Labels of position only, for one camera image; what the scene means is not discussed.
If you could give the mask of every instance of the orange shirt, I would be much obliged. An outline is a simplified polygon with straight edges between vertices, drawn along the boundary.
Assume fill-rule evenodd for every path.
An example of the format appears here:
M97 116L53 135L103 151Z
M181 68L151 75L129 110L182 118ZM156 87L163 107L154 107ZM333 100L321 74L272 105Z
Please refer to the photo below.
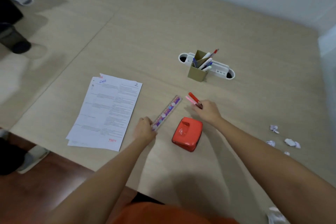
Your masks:
M234 219L216 218L207 220L194 213L171 205L141 202L126 206L114 224L239 224Z

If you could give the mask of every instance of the white desk organizer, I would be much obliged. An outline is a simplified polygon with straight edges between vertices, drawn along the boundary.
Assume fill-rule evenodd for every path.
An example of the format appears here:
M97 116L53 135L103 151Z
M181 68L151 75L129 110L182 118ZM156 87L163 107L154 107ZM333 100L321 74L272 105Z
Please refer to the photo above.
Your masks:
M194 53L181 53L178 56L178 60L179 62L187 65L187 66L191 66L191 63L193 61L193 58L195 57ZM220 78L225 78L227 80L232 80L236 74L235 72L228 66L225 65L223 63L219 63L217 61L212 60L212 68L211 70L209 70L209 72L214 73L216 76L220 77Z

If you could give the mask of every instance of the forearm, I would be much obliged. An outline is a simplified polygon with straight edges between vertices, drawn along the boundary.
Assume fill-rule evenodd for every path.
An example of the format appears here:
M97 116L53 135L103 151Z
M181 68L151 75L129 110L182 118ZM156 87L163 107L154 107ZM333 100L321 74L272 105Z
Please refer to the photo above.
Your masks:
M220 119L213 125L292 224L335 220L336 190L330 184L228 121Z
M47 223L104 224L145 147L133 141L54 209Z

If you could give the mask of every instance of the purple ruler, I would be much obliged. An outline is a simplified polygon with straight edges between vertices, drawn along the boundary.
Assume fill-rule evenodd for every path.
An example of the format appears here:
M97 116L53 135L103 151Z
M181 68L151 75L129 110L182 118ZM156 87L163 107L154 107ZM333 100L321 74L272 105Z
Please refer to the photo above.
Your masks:
M157 131L168 116L175 110L176 106L182 101L182 98L176 95L161 114L153 121L152 130Z

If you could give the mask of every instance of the wooden floor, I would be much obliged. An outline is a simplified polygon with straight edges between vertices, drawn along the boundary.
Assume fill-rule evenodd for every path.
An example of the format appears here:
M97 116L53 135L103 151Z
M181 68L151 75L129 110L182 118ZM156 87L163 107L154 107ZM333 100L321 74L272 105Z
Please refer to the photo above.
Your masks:
M11 144L29 150L34 144L10 135ZM84 182L93 171L51 152L27 173L0 177L0 223L39 224L46 214ZM125 187L107 223L136 195Z

